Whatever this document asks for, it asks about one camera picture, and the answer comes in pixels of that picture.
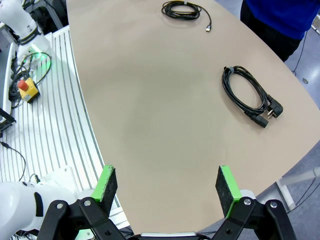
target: table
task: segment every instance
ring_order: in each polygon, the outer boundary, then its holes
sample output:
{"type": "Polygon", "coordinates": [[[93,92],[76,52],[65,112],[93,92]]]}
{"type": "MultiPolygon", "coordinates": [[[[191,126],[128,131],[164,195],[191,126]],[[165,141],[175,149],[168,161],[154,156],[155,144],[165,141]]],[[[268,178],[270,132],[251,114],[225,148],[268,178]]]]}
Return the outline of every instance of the table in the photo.
{"type": "MultiPolygon", "coordinates": [[[[256,195],[320,138],[320,112],[283,62],[211,0],[196,21],[162,15],[159,0],[69,0],[74,55],[104,162],[136,233],[198,231],[223,217],[218,165],[256,195]],[[224,66],[247,68],[284,110],[263,129],[226,95],[224,66]]],[[[244,79],[232,89],[255,106],[244,79]]]]}

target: blue shirt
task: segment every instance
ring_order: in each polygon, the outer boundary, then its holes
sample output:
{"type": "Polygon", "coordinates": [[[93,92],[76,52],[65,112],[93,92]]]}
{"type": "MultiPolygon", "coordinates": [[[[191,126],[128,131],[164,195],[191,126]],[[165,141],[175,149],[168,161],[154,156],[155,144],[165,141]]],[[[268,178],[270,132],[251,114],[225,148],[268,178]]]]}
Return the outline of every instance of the blue shirt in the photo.
{"type": "Polygon", "coordinates": [[[246,0],[261,22],[293,39],[303,39],[320,10],[320,0],[246,0]]]}

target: black pants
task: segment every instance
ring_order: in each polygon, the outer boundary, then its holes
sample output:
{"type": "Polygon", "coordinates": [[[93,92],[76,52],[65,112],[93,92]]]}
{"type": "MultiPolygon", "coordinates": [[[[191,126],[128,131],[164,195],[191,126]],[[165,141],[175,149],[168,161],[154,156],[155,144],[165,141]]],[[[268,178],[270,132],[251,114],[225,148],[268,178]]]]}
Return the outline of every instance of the black pants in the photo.
{"type": "Polygon", "coordinates": [[[242,2],[240,20],[258,35],[282,61],[286,61],[301,42],[301,39],[286,36],[255,18],[246,0],[242,2]]]}

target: gray floor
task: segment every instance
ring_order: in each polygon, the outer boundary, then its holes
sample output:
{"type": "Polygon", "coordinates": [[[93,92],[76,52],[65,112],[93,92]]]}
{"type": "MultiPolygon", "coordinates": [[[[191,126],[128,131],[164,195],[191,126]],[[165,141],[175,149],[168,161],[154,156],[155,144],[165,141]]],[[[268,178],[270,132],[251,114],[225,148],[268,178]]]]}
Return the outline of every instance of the gray floor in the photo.
{"type": "MultiPolygon", "coordinates": [[[[240,10],[242,0],[216,0],[224,8],[230,11],[237,18],[240,18],[240,10]]],[[[294,54],[289,57],[285,62],[290,70],[294,70],[298,59],[301,54],[303,41],[301,41],[299,48],[294,54]]],[[[318,35],[313,29],[310,29],[307,33],[303,53],[296,69],[297,81],[308,91],[312,99],[320,108],[320,35],[318,35]],[[307,79],[308,84],[303,83],[303,78],[307,79]]],[[[310,152],[300,160],[286,175],[303,173],[306,170],[310,170],[315,166],[320,165],[320,141],[310,150],[310,152]]],[[[307,180],[301,183],[288,186],[288,189],[292,195],[292,198],[297,202],[306,189],[311,184],[312,180],[307,180]]],[[[311,193],[317,185],[320,183],[320,179],[316,179],[303,199],[305,199],[309,193],[311,193]]],[[[314,193],[297,209],[290,212],[289,219],[293,226],[294,232],[298,240],[318,240],[320,239],[320,187],[318,187],[314,193]]],[[[264,202],[268,199],[282,199],[279,194],[276,184],[273,184],[263,193],[257,196],[258,201],[264,202]]],[[[216,231],[224,220],[220,220],[211,226],[201,230],[200,232],[216,231]]],[[[252,230],[245,229],[240,235],[240,240],[255,240],[256,235],[252,230]]]]}

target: slotted metal surface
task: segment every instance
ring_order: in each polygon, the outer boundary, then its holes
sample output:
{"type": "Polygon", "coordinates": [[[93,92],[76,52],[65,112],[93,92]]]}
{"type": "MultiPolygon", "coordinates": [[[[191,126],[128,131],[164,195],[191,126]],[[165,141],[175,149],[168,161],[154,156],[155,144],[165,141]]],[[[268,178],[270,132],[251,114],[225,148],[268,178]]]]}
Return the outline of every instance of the slotted metal surface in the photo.
{"type": "MultiPolygon", "coordinates": [[[[80,191],[93,189],[104,162],[82,95],[68,26],[53,33],[51,46],[52,66],[38,87],[40,97],[12,110],[17,123],[4,131],[2,141],[25,157],[23,181],[28,182],[33,173],[44,176],[68,165],[80,191]]],[[[43,59],[34,68],[35,82],[49,63],[49,58],[43,59]]],[[[19,154],[0,145],[0,180],[18,181],[23,168],[19,154]]],[[[117,197],[112,209],[117,227],[128,226],[117,197]]]]}

